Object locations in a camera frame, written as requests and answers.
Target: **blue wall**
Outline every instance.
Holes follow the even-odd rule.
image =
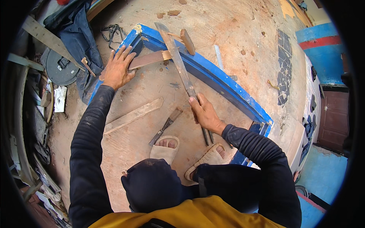
[[[299,44],[308,41],[313,41],[314,44],[316,39],[338,36],[332,23],[305,28],[295,34]],[[343,85],[341,75],[344,71],[341,54],[346,52],[343,44],[313,47],[305,49],[304,52],[316,69],[321,84]]]
[[[347,158],[312,145],[296,185],[304,186],[328,204],[332,204],[341,187],[347,167]],[[324,215],[299,197],[302,210],[302,228],[312,228]]]

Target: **red stripe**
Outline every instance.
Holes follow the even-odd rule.
[[[303,194],[301,194],[297,190],[295,190],[295,191],[297,192],[297,195],[298,196],[300,196],[302,199],[304,199],[305,201],[307,201],[309,204],[311,204],[312,206],[314,206],[315,208],[317,208],[321,212],[326,213],[326,210],[323,207],[319,206],[318,204],[316,204],[315,202],[313,202],[312,200],[310,200],[308,197],[305,197]]]
[[[339,45],[339,44],[342,44],[339,36],[327,36],[327,37],[322,37],[322,38],[299,43],[299,46],[303,50],[305,50],[305,49],[314,48],[314,47],[321,47],[321,46],[327,46],[327,45]]]

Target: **hand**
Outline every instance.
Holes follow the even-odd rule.
[[[102,85],[108,85],[115,91],[127,84],[136,76],[136,70],[128,73],[128,66],[132,59],[136,56],[133,52],[128,54],[132,50],[132,46],[126,49],[123,45],[114,57],[114,50],[111,51],[108,64],[105,68],[105,79]]]
[[[189,97],[189,104],[194,115],[195,123],[222,136],[222,132],[227,125],[218,118],[212,103],[202,93],[198,93],[197,97],[199,102],[194,97]]]

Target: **chisel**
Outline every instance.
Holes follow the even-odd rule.
[[[161,137],[161,135],[164,133],[164,130],[168,128],[175,120],[176,118],[182,113],[182,109],[177,107],[174,112],[170,115],[170,117],[166,120],[164,126],[161,130],[157,132],[157,134],[153,137],[153,139],[148,143],[148,145],[153,146],[157,140]]]

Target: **black long sleeve shirt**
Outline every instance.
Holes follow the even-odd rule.
[[[87,107],[71,143],[69,215],[73,227],[88,227],[113,213],[103,172],[101,140],[114,90],[101,85]],[[300,227],[301,210],[287,157],[270,139],[227,125],[222,137],[262,171],[264,194],[259,214],[286,227]]]

